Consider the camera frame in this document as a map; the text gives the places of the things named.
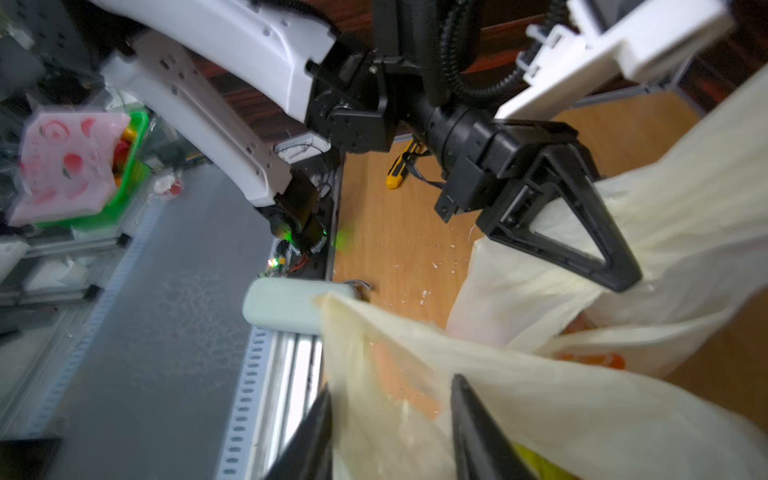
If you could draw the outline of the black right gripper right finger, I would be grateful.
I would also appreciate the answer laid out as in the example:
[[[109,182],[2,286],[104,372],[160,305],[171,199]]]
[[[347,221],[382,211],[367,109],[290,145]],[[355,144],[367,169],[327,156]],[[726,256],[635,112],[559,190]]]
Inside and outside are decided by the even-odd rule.
[[[461,374],[452,379],[450,408],[458,479],[535,479]]]

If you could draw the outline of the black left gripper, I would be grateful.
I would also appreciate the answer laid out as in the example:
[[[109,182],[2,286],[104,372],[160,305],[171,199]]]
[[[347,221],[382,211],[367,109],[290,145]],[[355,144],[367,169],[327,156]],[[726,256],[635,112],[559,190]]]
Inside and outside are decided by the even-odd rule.
[[[484,209],[477,225],[494,242],[614,292],[642,279],[639,263],[593,186],[589,152],[561,144],[576,138],[571,126],[499,120],[463,104],[433,107],[418,99],[413,135],[441,166],[444,186],[435,211],[444,222]]]

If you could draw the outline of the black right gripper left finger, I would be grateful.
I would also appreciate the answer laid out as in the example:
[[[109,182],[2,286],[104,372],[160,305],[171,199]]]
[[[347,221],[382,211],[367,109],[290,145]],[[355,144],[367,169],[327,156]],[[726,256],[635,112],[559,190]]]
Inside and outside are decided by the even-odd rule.
[[[333,478],[332,426],[331,393],[328,385],[325,385],[264,479],[331,480]]]

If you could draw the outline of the white fruit-print plastic bag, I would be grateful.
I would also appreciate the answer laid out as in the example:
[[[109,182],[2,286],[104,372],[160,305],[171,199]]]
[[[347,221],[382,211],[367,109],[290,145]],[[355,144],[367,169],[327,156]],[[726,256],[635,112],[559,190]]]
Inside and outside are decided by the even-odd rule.
[[[666,381],[767,284],[767,74],[659,161],[597,185],[642,270],[614,293],[478,240],[448,325],[319,300],[334,457],[354,479],[452,479],[450,384],[581,479],[763,479],[767,438]]]

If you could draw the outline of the green fake chayote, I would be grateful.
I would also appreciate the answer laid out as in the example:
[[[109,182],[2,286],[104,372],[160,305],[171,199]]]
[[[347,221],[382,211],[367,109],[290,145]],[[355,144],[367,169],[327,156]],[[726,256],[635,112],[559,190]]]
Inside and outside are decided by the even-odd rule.
[[[528,470],[539,480],[576,480],[577,477],[545,459],[536,452],[519,444],[513,444],[517,456]]]

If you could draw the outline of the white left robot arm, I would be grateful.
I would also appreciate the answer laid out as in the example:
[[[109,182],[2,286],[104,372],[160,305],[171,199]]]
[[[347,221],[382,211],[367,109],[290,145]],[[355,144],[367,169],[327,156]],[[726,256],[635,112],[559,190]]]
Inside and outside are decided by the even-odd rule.
[[[571,126],[496,120],[523,68],[466,82],[478,1],[379,1],[374,48],[303,1],[91,1],[113,56],[102,74],[136,96],[233,180],[272,232],[309,254],[325,241],[317,189],[269,150],[209,83],[199,54],[281,105],[344,153],[385,152],[406,126],[442,169],[435,209],[477,212],[491,240],[615,292],[640,266],[598,196],[596,166]]]

